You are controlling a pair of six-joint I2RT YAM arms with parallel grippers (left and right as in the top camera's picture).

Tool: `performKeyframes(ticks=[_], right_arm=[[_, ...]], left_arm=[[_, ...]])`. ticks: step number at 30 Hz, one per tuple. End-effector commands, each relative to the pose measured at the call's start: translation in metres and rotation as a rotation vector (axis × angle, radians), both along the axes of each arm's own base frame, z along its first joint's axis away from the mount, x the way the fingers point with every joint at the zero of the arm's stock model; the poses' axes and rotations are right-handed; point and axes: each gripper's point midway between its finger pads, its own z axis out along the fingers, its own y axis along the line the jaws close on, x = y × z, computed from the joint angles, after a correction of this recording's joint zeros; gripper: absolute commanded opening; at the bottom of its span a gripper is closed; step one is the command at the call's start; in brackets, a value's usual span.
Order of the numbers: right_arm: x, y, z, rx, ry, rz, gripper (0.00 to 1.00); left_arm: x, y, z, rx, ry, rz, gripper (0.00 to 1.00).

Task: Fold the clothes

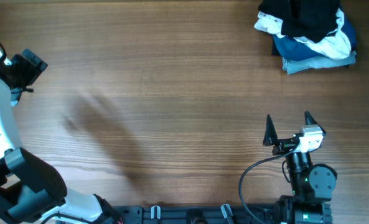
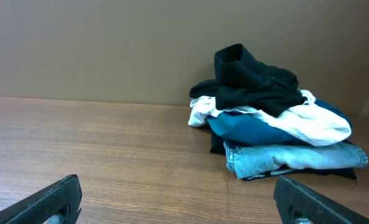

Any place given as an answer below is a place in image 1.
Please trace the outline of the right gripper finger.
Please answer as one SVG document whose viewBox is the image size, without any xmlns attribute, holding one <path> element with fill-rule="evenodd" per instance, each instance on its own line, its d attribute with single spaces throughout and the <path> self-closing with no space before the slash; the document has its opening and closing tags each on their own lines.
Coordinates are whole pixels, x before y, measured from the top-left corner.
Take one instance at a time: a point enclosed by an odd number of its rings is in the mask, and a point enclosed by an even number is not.
<svg viewBox="0 0 369 224">
<path fill-rule="evenodd" d="M 278 144 L 278 136 L 271 115 L 268 114 L 266 117 L 266 130 L 263 138 L 263 145 L 273 146 L 277 144 Z"/>
<path fill-rule="evenodd" d="M 312 117 L 309 111 L 304 112 L 304 118 L 306 125 L 317 125 L 322 130 L 322 134 L 326 134 L 325 129 Z"/>
</svg>

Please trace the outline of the black t-shirt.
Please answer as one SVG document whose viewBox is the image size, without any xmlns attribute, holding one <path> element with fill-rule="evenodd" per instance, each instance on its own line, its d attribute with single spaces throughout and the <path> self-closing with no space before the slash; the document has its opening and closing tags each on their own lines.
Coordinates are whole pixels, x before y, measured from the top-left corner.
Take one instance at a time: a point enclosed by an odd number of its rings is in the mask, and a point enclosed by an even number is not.
<svg viewBox="0 0 369 224">
<path fill-rule="evenodd" d="M 263 0 L 258 10 L 282 20 L 280 34 L 317 43 L 338 28 L 339 0 Z"/>
</svg>

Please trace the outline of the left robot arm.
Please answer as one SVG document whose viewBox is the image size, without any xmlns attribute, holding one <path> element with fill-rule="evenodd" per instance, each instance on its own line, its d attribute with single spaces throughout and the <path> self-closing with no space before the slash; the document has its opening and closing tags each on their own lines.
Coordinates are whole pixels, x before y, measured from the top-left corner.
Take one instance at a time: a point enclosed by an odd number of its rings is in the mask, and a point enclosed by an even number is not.
<svg viewBox="0 0 369 224">
<path fill-rule="evenodd" d="M 12 109 L 47 68 L 29 49 L 12 59 L 0 43 L 0 219 L 6 223 L 123 223 L 100 196 L 68 189 L 59 172 L 24 149 Z"/>
</svg>

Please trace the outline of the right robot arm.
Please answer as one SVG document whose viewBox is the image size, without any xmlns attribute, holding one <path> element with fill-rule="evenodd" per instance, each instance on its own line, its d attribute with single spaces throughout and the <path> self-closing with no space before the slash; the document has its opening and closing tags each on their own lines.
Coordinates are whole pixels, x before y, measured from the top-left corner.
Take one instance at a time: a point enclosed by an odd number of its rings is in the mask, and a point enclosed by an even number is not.
<svg viewBox="0 0 369 224">
<path fill-rule="evenodd" d="M 284 156 L 292 195 L 282 195 L 274 204 L 273 223 L 329 224 L 333 222 L 329 202 L 337 183 L 337 172 L 326 164 L 313 164 L 311 153 L 321 147 L 327 134 L 308 111 L 305 125 L 291 138 L 279 139 L 270 115 L 266 118 L 264 146 L 274 156 Z"/>
</svg>

